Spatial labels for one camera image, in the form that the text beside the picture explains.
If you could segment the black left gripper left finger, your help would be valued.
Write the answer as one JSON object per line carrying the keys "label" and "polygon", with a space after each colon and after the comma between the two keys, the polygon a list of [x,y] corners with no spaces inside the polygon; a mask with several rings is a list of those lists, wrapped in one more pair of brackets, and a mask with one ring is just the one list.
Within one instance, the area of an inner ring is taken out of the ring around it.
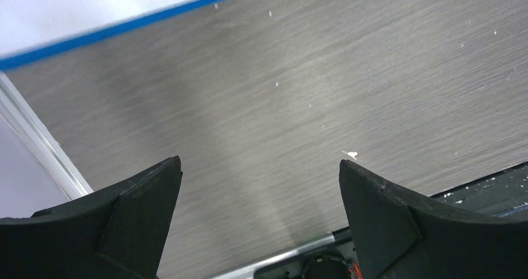
{"label": "black left gripper left finger", "polygon": [[178,156],[30,217],[1,219],[2,278],[156,278],[182,182]]}

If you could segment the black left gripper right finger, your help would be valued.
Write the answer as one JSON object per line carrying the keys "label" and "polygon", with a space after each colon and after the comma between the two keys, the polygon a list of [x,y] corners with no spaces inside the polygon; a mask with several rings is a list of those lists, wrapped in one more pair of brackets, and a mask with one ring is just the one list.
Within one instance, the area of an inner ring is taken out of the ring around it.
{"label": "black left gripper right finger", "polygon": [[454,207],[349,161],[339,185],[364,278],[526,278],[527,222]]}

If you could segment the blue framed whiteboard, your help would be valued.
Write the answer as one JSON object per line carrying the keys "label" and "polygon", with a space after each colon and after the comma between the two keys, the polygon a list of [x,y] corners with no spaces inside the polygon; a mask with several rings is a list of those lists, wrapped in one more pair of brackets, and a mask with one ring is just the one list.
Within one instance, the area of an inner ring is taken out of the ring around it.
{"label": "blue framed whiteboard", "polygon": [[1,70],[221,0],[1,0]]}

